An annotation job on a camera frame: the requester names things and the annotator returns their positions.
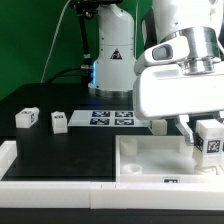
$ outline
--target black and white pattern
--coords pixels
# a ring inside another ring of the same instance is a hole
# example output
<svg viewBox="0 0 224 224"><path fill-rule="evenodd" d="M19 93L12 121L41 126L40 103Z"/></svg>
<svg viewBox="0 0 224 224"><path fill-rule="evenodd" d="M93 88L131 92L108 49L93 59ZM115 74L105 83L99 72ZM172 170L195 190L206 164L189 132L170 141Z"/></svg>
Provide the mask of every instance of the black and white pattern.
<svg viewBox="0 0 224 224"><path fill-rule="evenodd" d="M64 117L63 115L54 116L55 119L62 119L63 117Z"/></svg>
<svg viewBox="0 0 224 224"><path fill-rule="evenodd" d="M116 111L115 117L133 117L132 111Z"/></svg>
<svg viewBox="0 0 224 224"><path fill-rule="evenodd" d="M202 152L203 146L204 146L204 140L198 136L198 144L196 145L196 147Z"/></svg>
<svg viewBox="0 0 224 224"><path fill-rule="evenodd" d="M34 121L35 121L34 114L31 114L31 123L33 123Z"/></svg>
<svg viewBox="0 0 224 224"><path fill-rule="evenodd" d="M134 125L134 119L115 119L115 125Z"/></svg>
<svg viewBox="0 0 224 224"><path fill-rule="evenodd" d="M104 126L104 125L109 125L110 124L110 119L104 119L104 118L92 118L90 120L90 125L99 125L99 126Z"/></svg>
<svg viewBox="0 0 224 224"><path fill-rule="evenodd" d="M110 111L93 111L92 117L110 117Z"/></svg>
<svg viewBox="0 0 224 224"><path fill-rule="evenodd" d="M75 110L68 126L96 127L148 127L130 110Z"/></svg>
<svg viewBox="0 0 224 224"><path fill-rule="evenodd" d="M207 153L218 153L220 149L221 141L213 140L208 141Z"/></svg>

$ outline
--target white block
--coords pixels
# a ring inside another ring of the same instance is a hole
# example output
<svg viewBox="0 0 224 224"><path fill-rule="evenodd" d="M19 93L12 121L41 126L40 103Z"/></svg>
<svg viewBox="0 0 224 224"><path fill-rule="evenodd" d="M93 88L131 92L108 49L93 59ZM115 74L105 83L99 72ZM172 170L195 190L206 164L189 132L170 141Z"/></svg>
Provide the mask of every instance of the white block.
<svg viewBox="0 0 224 224"><path fill-rule="evenodd" d="M165 119L149 121L149 129L153 135L167 135L167 121Z"/></svg>
<svg viewBox="0 0 224 224"><path fill-rule="evenodd" d="M197 121L195 132L203 139L224 139L224 126L215 119Z"/></svg>
<svg viewBox="0 0 224 224"><path fill-rule="evenodd" d="M39 109L36 107L25 108L16 114L17 128L30 128L36 121L38 121Z"/></svg>
<svg viewBox="0 0 224 224"><path fill-rule="evenodd" d="M54 134L67 133L67 118L64 112L51 113L51 121Z"/></svg>
<svg viewBox="0 0 224 224"><path fill-rule="evenodd" d="M17 157L16 141L5 141L0 146L0 180Z"/></svg>

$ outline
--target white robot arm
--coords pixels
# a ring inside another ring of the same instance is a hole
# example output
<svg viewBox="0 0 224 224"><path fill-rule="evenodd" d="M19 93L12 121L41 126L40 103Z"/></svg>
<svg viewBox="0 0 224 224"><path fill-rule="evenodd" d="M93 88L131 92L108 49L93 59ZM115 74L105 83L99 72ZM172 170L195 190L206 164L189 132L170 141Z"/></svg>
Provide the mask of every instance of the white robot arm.
<svg viewBox="0 0 224 224"><path fill-rule="evenodd" d="M223 0L154 0L152 8L159 45L146 50L135 64L136 116L146 121L175 118L181 123L183 115L223 111L224 65L215 64L221 61L217 37ZM187 44L178 43L181 37L187 39L189 54ZM152 60L153 50L167 43L172 43L173 52L183 54L176 60Z"/></svg>

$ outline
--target green backdrop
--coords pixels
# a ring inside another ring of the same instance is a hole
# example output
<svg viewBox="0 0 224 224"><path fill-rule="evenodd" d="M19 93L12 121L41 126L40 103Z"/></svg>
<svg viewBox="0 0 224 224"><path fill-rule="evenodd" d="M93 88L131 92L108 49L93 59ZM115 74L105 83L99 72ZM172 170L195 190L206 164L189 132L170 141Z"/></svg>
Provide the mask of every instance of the green backdrop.
<svg viewBox="0 0 224 224"><path fill-rule="evenodd" d="M40 82L59 16L67 0L2 0L0 7L0 99L26 83ZM151 0L123 0L119 7L138 21ZM86 22L90 51L98 55L97 17ZM137 56L143 51L138 26ZM56 72L82 64L82 42L76 12L66 10L45 80Z"/></svg>

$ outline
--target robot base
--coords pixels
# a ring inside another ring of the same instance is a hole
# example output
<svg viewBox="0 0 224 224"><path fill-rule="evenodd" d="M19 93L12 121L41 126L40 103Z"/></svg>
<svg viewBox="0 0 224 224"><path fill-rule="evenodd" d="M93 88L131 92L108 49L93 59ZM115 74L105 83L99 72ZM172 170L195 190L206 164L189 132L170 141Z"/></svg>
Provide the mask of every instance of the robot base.
<svg viewBox="0 0 224 224"><path fill-rule="evenodd" d="M96 86L91 84L89 84L89 93L96 96L102 96L102 97L108 97L108 98L127 98L132 96L132 90L130 91L102 90L102 89L98 89Z"/></svg>

